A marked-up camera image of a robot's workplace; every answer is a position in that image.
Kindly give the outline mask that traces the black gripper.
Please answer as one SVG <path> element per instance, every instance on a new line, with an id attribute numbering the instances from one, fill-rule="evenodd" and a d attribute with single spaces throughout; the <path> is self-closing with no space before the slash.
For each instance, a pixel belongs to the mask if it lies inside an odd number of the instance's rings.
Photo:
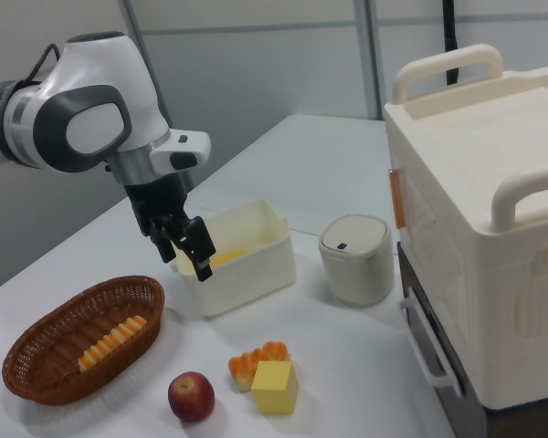
<path id="1" fill-rule="evenodd" d="M 204 220 L 185 213 L 187 190 L 179 174 L 124 189 L 142 234 L 154 243 L 164 263 L 175 259 L 174 243 L 189 258 L 199 281 L 213 275 L 210 258 L 216 248 Z"/>

